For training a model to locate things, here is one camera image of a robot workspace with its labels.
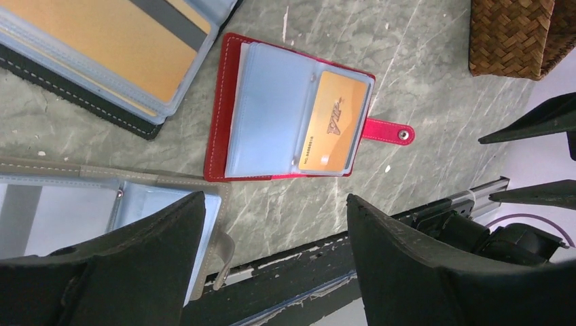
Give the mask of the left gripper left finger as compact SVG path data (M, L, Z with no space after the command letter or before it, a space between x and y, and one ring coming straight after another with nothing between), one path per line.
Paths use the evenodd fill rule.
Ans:
M2 325L178 325L204 194L57 250L1 261Z

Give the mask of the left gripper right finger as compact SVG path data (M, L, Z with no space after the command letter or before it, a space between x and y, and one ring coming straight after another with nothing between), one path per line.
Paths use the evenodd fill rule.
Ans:
M347 197L369 325L574 325L575 262L521 266L451 247Z

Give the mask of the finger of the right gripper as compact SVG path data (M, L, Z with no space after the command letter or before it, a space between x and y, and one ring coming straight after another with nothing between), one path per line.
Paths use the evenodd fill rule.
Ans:
M509 126L478 139L481 144L502 143L565 133L572 160L575 159L575 93L549 98Z
M575 180L565 179L490 194L489 200L510 204L555 206L575 210Z

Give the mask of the gold VIP credit card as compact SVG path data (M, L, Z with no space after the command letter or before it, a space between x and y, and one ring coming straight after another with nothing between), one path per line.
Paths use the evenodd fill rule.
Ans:
M319 175L348 172L370 86L364 75L320 73L298 170Z

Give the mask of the red card holder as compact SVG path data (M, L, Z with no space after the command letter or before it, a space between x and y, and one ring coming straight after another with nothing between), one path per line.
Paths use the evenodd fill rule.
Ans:
M371 81L351 166L343 175L298 170L323 71L364 75ZM411 126L369 117L375 81L365 71L227 33L221 48L204 178L226 182L347 177L363 139L409 145L415 138Z

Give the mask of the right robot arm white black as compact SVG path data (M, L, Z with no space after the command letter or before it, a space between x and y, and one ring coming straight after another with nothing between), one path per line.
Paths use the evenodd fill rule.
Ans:
M479 139L481 144L501 143L565 133L569 152L575 157L575 93L548 99L508 127ZM536 204L575 209L575 180L566 179L507 189L507 179L400 213L394 218L407 226L462 251L523 266L547 263L559 249L574 247L564 234L557 237L525 223L511 223L490 230L475 222L472 214L480 207L481 197L491 204Z

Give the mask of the grey card holder open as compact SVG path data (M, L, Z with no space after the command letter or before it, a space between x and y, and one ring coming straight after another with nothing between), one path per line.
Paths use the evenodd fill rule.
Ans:
M204 193L204 226L186 300L201 297L210 263L223 262L220 289L235 244L221 226L230 186L158 170L1 159L1 257L46 256L157 213L194 192Z

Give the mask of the black card holder open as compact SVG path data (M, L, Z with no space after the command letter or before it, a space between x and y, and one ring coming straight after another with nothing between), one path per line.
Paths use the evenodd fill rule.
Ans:
M239 7L239 1L2 1L1 66L152 140Z

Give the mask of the brown wicker basket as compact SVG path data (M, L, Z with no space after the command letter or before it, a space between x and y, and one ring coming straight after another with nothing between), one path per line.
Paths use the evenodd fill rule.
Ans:
M575 48L574 0L473 0L472 75L539 81Z

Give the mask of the aluminium frame rail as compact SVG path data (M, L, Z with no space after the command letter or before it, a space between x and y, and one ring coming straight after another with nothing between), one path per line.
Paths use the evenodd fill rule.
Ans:
M394 214L391 217L410 225L411 222L423 217L456 211L460 215L474 220L500 208L501 203L490 200L489 196L507 190L509 181L509 178L500 177L495 181Z

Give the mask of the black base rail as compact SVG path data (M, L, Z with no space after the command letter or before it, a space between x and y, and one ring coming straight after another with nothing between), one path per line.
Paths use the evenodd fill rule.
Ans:
M341 232L234 267L219 290L210 275L180 325L268 324L287 308L347 289L355 277L348 233Z

